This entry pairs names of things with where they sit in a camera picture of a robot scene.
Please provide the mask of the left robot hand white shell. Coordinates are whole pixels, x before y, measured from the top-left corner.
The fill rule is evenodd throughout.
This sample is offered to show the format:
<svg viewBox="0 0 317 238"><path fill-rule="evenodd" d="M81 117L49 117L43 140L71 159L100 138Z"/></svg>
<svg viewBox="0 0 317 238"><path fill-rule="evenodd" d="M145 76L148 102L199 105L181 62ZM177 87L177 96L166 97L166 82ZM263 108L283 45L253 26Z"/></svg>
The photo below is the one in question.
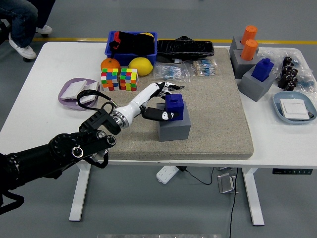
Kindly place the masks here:
<svg viewBox="0 0 317 238"><path fill-rule="evenodd" d="M177 86L169 82L152 83L143 89L126 106L118 107L112 112L112 117L122 121L123 126L128 127L132 124L133 118L138 116L146 108L148 101L153 97L165 97L170 95L170 90L179 90L184 86Z"/></svg>

